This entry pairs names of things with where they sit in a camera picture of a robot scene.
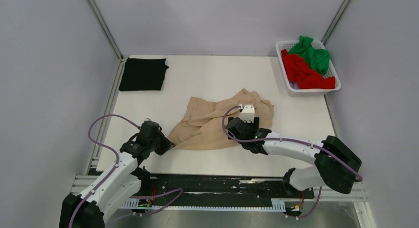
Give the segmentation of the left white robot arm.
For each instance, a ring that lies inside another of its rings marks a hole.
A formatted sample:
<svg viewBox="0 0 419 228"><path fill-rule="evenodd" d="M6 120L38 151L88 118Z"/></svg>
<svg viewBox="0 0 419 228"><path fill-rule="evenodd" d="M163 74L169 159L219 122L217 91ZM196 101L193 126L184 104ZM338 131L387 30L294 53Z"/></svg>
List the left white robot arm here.
<svg viewBox="0 0 419 228"><path fill-rule="evenodd" d="M144 121L139 132L125 142L113 165L79 194L62 203L59 227L103 228L132 195L151 190L150 172L140 164L151 153L163 155L174 147L157 122Z"/></svg>

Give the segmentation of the beige t shirt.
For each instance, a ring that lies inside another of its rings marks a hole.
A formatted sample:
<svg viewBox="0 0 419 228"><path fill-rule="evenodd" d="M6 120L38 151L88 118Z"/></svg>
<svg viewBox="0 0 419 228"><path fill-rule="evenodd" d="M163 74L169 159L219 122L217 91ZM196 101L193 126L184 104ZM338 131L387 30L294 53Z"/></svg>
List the beige t shirt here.
<svg viewBox="0 0 419 228"><path fill-rule="evenodd" d="M274 105L261 99L255 91L242 89L233 97L213 102L202 98L191 97L183 119L172 129L168 139L177 149L184 150L216 150L239 145L223 132L222 116L239 104L252 104L255 115L260 118L262 128L270 128L273 124Z"/></svg>

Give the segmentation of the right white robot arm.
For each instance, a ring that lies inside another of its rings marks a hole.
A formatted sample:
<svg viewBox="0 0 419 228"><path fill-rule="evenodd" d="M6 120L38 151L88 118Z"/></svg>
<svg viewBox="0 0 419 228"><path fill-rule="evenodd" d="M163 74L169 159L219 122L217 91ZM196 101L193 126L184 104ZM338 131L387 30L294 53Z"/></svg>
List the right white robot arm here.
<svg viewBox="0 0 419 228"><path fill-rule="evenodd" d="M349 194L353 185L361 181L358 174L361 159L335 136L327 136L324 140L286 137L259 127L258 122L247 123L238 117L228 118L225 129L229 139L251 153L285 156L310 164L310 167L291 168L285 173L282 190L288 197L322 186Z"/></svg>

